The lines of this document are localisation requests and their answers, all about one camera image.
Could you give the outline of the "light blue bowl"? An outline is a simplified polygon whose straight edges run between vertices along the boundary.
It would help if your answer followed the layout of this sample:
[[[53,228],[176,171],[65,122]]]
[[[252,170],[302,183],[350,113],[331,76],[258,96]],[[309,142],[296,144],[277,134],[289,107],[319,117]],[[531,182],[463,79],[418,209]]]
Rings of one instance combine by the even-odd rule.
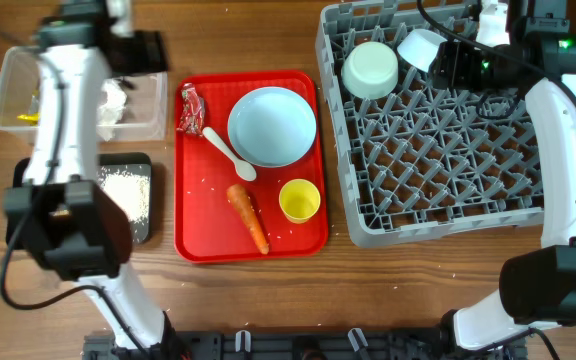
[[[398,54],[416,69],[428,72],[435,61],[439,47],[447,39],[426,29],[410,32],[397,47]]]

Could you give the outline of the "white tissue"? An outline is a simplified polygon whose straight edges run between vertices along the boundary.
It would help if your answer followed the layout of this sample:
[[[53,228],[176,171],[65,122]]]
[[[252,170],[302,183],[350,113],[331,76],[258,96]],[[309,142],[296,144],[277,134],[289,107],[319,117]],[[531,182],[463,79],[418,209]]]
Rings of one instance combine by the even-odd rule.
[[[123,118],[127,94],[116,80],[106,80],[102,96],[97,111],[97,134],[104,141],[110,141],[114,137],[114,126]]]

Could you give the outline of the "red foil snack wrapper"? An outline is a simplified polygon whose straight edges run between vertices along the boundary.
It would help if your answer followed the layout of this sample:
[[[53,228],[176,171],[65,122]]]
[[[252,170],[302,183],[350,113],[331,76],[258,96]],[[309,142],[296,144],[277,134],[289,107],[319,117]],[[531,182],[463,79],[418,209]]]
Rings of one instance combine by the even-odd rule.
[[[204,100],[192,83],[184,83],[179,92],[181,113],[177,131],[194,136],[202,136],[205,122]]]

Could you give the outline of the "mint green bowl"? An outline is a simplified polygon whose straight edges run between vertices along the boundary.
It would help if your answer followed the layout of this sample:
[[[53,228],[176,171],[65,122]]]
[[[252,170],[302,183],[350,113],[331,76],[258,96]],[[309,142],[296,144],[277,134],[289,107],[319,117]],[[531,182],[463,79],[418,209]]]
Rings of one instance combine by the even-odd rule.
[[[398,83],[396,53],[380,42],[364,42],[346,58],[341,79],[355,97],[377,100],[388,96]]]

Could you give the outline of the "yellow foil wrapper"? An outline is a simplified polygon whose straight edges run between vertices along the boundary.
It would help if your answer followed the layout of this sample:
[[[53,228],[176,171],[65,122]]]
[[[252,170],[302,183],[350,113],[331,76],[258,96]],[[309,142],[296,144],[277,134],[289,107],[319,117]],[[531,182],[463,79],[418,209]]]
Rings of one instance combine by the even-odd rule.
[[[31,97],[31,103],[25,114],[19,114],[17,116],[18,120],[21,120],[31,126],[36,126],[39,122],[39,90],[34,90]]]

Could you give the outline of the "pile of white rice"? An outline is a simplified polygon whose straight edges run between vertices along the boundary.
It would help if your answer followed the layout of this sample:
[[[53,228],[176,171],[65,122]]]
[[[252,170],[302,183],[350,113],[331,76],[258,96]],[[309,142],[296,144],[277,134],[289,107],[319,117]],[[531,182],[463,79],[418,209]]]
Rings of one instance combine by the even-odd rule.
[[[102,169],[102,190],[124,211],[130,222],[144,223],[149,215],[150,180],[127,170]]]

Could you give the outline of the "light blue plate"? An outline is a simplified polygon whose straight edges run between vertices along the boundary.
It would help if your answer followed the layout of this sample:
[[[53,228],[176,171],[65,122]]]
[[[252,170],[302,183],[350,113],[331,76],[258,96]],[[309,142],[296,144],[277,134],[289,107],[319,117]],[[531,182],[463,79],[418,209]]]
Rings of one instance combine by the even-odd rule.
[[[283,87],[262,87],[243,95],[227,122],[228,139],[249,163],[279,168],[304,157],[314,144],[314,110],[296,92]]]

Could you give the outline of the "white plastic spoon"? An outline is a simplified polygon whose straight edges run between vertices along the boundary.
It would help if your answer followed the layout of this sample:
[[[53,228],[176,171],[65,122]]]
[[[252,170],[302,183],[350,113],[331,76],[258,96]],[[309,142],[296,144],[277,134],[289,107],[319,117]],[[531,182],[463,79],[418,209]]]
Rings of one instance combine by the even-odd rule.
[[[247,161],[236,156],[211,127],[204,127],[202,134],[215,148],[222,152],[233,163],[236,174],[242,180],[252,182],[257,178],[257,173],[254,167]]]

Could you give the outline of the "orange carrot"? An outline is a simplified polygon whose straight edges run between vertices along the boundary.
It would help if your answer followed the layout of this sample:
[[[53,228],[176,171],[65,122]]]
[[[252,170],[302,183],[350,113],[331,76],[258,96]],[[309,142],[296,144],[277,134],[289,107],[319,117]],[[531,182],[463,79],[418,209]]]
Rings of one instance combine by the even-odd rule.
[[[270,250],[269,243],[266,240],[246,189],[240,184],[235,184],[227,189],[226,194],[229,203],[239,214],[259,252],[267,255]]]

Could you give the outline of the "yellow plastic cup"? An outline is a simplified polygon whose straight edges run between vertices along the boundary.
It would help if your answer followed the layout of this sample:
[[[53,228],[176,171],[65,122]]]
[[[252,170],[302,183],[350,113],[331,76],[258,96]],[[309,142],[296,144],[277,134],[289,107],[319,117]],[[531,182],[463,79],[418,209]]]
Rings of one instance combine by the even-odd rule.
[[[285,217],[292,223],[309,221],[321,206],[319,189],[305,179],[294,179],[283,185],[279,192],[279,205]]]

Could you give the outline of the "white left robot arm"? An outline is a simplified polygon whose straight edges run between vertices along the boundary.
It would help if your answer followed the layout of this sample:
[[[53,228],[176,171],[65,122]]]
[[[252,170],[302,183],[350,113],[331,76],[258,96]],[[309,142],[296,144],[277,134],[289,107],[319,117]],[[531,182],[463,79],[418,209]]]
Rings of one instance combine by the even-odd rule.
[[[130,262],[124,211],[97,184],[103,83],[168,67],[162,36],[133,25],[128,1],[65,1],[28,50],[37,61],[39,123],[22,183],[4,195],[8,249],[84,293],[110,325],[118,359],[185,359],[188,350]]]

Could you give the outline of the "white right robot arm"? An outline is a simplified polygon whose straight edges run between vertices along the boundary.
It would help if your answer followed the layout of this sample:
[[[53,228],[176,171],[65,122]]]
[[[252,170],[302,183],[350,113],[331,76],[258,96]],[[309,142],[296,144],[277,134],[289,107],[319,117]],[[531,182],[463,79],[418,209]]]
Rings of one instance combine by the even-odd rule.
[[[540,248],[507,260],[494,293],[445,317],[457,352],[576,325],[576,35],[566,10],[563,1],[513,2],[506,44],[449,32],[431,65],[440,88],[522,92],[544,191]]]

